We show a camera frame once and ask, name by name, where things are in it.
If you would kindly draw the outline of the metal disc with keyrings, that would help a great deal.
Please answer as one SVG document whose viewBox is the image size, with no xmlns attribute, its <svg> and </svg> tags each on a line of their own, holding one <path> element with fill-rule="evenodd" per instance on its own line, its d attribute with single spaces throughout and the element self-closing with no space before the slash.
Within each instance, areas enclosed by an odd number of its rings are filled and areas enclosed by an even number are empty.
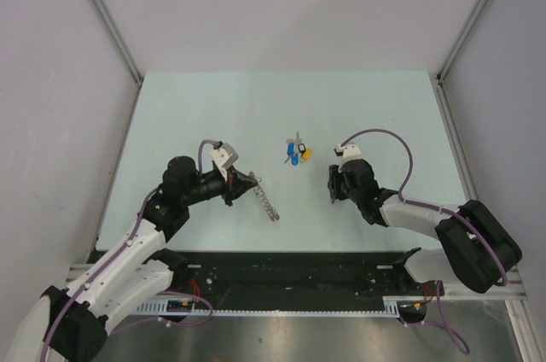
<svg viewBox="0 0 546 362">
<path fill-rule="evenodd" d="M 255 197 L 257 198 L 258 202 L 264 209 L 265 213 L 267 214 L 268 218 L 272 222 L 276 222 L 280 219 L 280 215 L 277 212 L 276 208 L 273 206 L 273 204 L 270 202 L 270 199 L 266 195 L 264 188 L 261 185 L 261 178 L 258 177 L 254 172 L 250 172 L 249 176 L 256 181 L 257 185 L 253 188 L 253 193 Z"/>
</svg>

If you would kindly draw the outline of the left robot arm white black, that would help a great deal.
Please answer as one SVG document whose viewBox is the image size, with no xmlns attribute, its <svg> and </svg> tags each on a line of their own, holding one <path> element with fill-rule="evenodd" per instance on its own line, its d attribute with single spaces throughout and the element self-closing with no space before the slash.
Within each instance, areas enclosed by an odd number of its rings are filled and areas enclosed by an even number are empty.
<svg viewBox="0 0 546 362">
<path fill-rule="evenodd" d="M 215 197 L 231 206 L 257 186 L 255 178 L 233 166 L 200 173 L 192 158 L 173 158 L 121 240 L 64 289 L 51 286 L 44 292 L 49 326 L 40 360 L 53 349 L 69 361 L 91 361 L 143 302 L 162 291 L 183 291 L 187 264 L 166 244 L 189 220 L 189 207 Z"/>
</svg>

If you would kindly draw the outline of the yellow key tag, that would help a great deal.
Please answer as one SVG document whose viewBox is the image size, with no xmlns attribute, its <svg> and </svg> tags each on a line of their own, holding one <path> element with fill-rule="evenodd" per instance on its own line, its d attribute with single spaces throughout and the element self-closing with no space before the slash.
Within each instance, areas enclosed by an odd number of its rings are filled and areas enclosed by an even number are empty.
<svg viewBox="0 0 546 362">
<path fill-rule="evenodd" d="M 303 162 L 308 161 L 313 155 L 313 149 L 307 149 L 305 152 L 301 154 L 301 160 Z"/>
</svg>

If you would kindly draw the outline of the lower blue key tag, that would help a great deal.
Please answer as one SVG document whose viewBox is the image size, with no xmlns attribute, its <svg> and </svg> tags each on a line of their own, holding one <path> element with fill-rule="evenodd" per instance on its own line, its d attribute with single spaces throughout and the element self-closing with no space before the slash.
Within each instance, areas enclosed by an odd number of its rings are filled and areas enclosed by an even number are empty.
<svg viewBox="0 0 546 362">
<path fill-rule="evenodd" d="M 293 155 L 290 159 L 290 162 L 293 166 L 297 166 L 299 164 L 299 156 Z"/>
</svg>

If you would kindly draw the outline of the blue key tag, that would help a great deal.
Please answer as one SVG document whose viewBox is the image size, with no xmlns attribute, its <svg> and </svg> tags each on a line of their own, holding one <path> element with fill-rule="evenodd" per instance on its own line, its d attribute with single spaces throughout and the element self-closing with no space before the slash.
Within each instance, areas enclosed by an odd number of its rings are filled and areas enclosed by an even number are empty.
<svg viewBox="0 0 546 362">
<path fill-rule="evenodd" d="M 287 155 L 292 156 L 294 154 L 294 150 L 295 150 L 295 143 L 294 142 L 289 143 L 287 147 Z"/>
<path fill-rule="evenodd" d="M 299 156 L 293 155 L 290 159 L 290 162 L 293 166 L 297 166 L 299 164 Z"/>
</svg>

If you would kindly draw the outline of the upper blue key tag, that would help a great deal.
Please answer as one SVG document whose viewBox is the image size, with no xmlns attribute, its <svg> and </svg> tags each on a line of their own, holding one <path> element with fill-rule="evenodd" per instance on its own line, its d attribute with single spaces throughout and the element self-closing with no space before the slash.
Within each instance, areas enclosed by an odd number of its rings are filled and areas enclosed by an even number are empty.
<svg viewBox="0 0 546 362">
<path fill-rule="evenodd" d="M 292 156 L 294 154 L 294 150 L 295 150 L 295 143 L 294 142 L 289 143 L 287 147 L 287 155 Z"/>
</svg>

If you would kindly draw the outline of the silver key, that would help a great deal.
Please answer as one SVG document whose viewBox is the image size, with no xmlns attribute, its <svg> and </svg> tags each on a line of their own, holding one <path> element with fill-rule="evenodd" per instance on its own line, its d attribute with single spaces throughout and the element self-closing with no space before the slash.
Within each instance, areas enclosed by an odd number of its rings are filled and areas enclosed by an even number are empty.
<svg viewBox="0 0 546 362">
<path fill-rule="evenodd" d="M 287 147 L 288 147 L 288 144 L 291 143 L 291 142 L 294 142 L 294 143 L 295 143 L 295 150 L 294 150 L 294 154 L 293 154 L 293 155 L 298 155 L 298 156 L 300 156 L 300 152 L 299 152 L 299 150 L 298 150 L 298 146 L 299 146 L 300 144 L 303 144 L 303 142 L 302 142 L 302 139 L 301 139 L 301 137 L 300 137 L 298 131 L 296 132 L 295 138 L 288 138 L 288 139 L 286 140 L 286 145 L 287 145 Z M 287 158 L 286 158 L 285 162 L 286 162 L 286 163 L 290 162 L 290 159 L 291 159 L 292 156 L 288 156 L 288 155 L 287 155 Z"/>
</svg>

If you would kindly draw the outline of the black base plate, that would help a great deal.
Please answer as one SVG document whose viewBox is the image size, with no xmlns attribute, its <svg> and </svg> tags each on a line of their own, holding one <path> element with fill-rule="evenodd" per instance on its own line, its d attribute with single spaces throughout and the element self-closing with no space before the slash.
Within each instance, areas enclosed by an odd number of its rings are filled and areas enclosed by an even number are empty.
<svg viewBox="0 0 546 362">
<path fill-rule="evenodd" d="M 217 311 L 379 311 L 387 296 L 438 293 L 403 267 L 402 252 L 177 252 L 175 289 L 196 283 Z"/>
</svg>

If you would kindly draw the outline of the left aluminium frame post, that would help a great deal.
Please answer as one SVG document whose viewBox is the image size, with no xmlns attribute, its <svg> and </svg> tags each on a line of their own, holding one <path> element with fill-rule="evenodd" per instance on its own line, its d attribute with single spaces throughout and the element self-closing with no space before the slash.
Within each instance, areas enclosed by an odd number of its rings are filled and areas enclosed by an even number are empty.
<svg viewBox="0 0 546 362">
<path fill-rule="evenodd" d="M 89 0 L 90 6 L 96 12 L 98 20 L 102 24 L 113 48 L 119 55 L 125 69 L 138 87 L 142 86 L 143 76 L 134 57 L 132 56 L 126 41 L 124 40 L 107 4 L 104 0 Z"/>
</svg>

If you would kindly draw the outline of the aluminium frame post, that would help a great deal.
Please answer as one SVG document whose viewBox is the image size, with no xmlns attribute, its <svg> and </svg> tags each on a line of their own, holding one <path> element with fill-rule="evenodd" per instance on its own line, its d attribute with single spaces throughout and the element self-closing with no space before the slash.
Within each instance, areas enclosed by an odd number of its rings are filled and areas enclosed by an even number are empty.
<svg viewBox="0 0 546 362">
<path fill-rule="evenodd" d="M 124 40 L 107 4 L 104 0 L 89 0 L 90 6 L 96 12 L 98 20 L 102 24 L 113 48 L 119 55 L 125 69 L 138 87 L 142 86 L 143 76 L 134 57 L 132 56 L 126 41 Z"/>
<path fill-rule="evenodd" d="M 462 53 L 465 45 L 468 43 L 474 29 L 479 24 L 480 19 L 485 13 L 485 10 L 489 6 L 492 0 L 476 0 L 465 19 L 462 29 L 456 35 L 454 43 L 451 45 L 450 50 L 443 60 L 439 70 L 436 73 L 436 80 L 442 85 L 450 73 L 450 70 L 456 63 L 456 60 Z"/>
</svg>

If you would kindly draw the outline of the right aluminium frame post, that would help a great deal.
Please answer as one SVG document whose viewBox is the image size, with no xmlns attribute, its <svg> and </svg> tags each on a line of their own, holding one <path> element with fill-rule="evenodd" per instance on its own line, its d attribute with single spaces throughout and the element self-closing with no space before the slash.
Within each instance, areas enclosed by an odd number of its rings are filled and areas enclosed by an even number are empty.
<svg viewBox="0 0 546 362">
<path fill-rule="evenodd" d="M 479 24 L 480 19 L 485 13 L 485 10 L 489 6 L 492 0 L 476 0 L 465 19 L 462 29 L 456 35 L 454 43 L 451 45 L 450 50 L 443 60 L 439 70 L 436 73 L 436 80 L 442 85 L 450 73 L 450 70 L 456 63 L 456 60 L 462 53 L 465 45 L 468 43 L 474 29 Z"/>
</svg>

